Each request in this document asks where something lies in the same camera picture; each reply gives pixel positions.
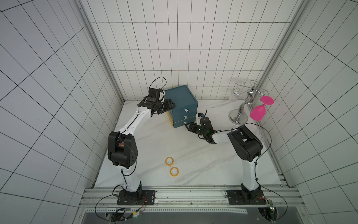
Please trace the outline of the pink plastic goblet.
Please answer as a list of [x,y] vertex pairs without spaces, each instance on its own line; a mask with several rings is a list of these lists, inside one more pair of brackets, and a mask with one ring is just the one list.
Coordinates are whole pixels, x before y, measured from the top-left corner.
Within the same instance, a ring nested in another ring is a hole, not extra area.
[[255,121],[261,121],[264,118],[266,114],[266,105],[274,104],[274,100],[270,96],[262,96],[260,101],[263,104],[255,107],[250,113],[250,117]]

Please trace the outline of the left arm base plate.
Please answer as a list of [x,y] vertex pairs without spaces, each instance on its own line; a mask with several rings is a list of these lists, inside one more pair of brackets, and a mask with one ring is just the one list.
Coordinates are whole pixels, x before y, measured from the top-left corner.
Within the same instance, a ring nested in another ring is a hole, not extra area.
[[154,205],[155,190],[142,190],[129,192],[121,190],[117,197],[117,205]]

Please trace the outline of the clear hanging wine glass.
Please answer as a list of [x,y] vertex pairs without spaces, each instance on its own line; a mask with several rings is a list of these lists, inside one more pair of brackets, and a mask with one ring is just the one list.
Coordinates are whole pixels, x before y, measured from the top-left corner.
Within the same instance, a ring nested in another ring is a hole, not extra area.
[[230,92],[229,100],[232,102],[243,100],[244,88],[245,88],[245,80],[242,78],[238,78],[235,82],[232,91]]

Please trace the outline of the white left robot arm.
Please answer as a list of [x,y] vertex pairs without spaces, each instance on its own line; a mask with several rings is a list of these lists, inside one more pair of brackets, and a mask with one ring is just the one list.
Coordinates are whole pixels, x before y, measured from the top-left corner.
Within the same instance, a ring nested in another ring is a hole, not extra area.
[[114,166],[119,167],[125,180],[124,190],[127,192],[138,192],[141,188],[141,182],[136,174],[138,132],[154,114],[165,113],[174,107],[175,103],[170,99],[156,101],[145,97],[138,103],[132,118],[120,130],[109,134],[108,159]]

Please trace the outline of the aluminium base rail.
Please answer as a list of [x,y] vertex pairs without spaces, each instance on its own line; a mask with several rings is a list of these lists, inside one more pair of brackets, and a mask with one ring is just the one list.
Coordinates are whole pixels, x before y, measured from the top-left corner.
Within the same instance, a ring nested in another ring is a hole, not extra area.
[[[249,209],[256,210],[265,205],[230,205],[225,195],[227,190],[240,190],[239,186],[206,187],[144,187],[155,190],[154,205],[117,205],[120,189],[98,187],[86,189],[79,207],[86,212],[116,212],[117,210],[134,212],[227,212],[248,214]],[[303,207],[303,199],[296,188],[280,185],[268,185],[263,190],[263,198],[271,200],[282,214],[290,207]]]

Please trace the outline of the chrome glass holder stand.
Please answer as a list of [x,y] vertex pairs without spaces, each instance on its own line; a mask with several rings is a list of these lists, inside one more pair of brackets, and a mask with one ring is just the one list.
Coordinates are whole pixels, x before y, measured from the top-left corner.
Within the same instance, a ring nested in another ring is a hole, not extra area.
[[250,80],[249,85],[246,85],[245,88],[248,88],[246,91],[246,98],[240,104],[237,109],[234,109],[229,112],[229,120],[235,125],[243,125],[248,121],[248,116],[245,113],[245,105],[251,105],[254,102],[254,95],[259,93],[261,96],[268,96],[269,92],[266,89],[259,88],[258,82],[256,80]]

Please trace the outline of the clear glass on table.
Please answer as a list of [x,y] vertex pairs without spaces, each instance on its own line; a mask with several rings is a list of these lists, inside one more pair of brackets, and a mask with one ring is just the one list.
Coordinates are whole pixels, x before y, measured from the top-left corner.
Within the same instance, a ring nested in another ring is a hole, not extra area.
[[268,139],[267,132],[262,129],[255,130],[254,134],[261,142],[265,142]]

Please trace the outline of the teal drawer cabinet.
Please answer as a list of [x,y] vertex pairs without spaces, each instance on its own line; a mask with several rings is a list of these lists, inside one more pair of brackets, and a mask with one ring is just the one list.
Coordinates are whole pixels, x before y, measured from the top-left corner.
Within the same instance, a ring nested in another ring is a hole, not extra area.
[[165,98],[175,104],[174,108],[168,111],[173,128],[196,121],[198,101],[187,85],[166,90]]

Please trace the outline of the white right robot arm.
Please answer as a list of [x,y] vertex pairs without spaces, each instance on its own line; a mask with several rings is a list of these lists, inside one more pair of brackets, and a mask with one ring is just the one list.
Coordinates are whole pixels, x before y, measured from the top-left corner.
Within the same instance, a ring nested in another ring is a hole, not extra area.
[[194,122],[185,124],[189,132],[195,133],[209,144],[231,143],[235,152],[242,160],[243,180],[241,190],[248,200],[254,199],[261,192],[255,174],[254,159],[261,155],[261,141],[245,125],[229,130],[215,131],[212,127],[199,126]]

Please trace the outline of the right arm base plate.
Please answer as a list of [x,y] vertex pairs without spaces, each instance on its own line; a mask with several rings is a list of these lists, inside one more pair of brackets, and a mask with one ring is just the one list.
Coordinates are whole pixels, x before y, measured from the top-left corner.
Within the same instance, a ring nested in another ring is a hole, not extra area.
[[256,190],[227,190],[225,193],[230,205],[265,205],[267,201],[263,198],[263,191]]

